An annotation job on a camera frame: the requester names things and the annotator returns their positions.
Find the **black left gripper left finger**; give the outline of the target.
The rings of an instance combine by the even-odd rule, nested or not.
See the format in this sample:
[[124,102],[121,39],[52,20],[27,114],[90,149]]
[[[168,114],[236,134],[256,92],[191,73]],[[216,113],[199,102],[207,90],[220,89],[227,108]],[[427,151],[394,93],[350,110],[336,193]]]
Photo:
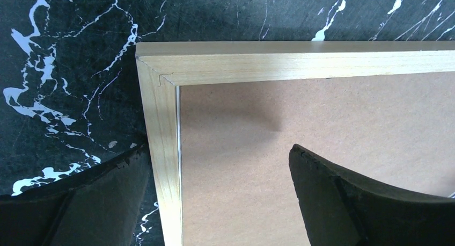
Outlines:
[[129,245],[151,174],[136,146],[70,177],[1,196],[1,245]]

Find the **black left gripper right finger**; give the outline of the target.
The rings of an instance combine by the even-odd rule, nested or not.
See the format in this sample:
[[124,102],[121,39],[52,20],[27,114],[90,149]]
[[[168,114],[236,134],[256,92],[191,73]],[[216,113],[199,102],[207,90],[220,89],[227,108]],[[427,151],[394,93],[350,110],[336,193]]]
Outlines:
[[454,200],[395,187],[295,144],[291,178],[311,245],[454,245]]

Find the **brown backing board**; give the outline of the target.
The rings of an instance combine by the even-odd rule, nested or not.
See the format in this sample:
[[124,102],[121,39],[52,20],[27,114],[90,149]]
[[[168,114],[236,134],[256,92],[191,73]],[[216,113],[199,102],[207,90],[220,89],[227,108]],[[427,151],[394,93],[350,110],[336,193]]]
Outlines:
[[184,245],[308,245],[299,144],[381,182],[454,192],[454,74],[183,86]]

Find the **light wooden picture frame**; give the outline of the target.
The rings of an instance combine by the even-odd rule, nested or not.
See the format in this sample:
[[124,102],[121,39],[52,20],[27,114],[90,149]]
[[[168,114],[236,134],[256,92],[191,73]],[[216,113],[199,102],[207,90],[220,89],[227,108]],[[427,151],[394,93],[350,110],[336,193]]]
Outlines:
[[136,47],[166,245],[180,245],[176,86],[454,71],[453,41],[187,41]]

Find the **cat and books photo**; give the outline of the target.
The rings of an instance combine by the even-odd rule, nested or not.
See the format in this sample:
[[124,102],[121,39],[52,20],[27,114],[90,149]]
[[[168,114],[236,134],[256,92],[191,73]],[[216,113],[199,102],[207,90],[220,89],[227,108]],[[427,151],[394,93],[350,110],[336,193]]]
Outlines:
[[181,92],[176,86],[176,115],[177,115],[177,154],[179,174],[179,204],[180,204],[180,245],[184,245],[183,233],[183,198],[182,198],[182,146],[181,146]]

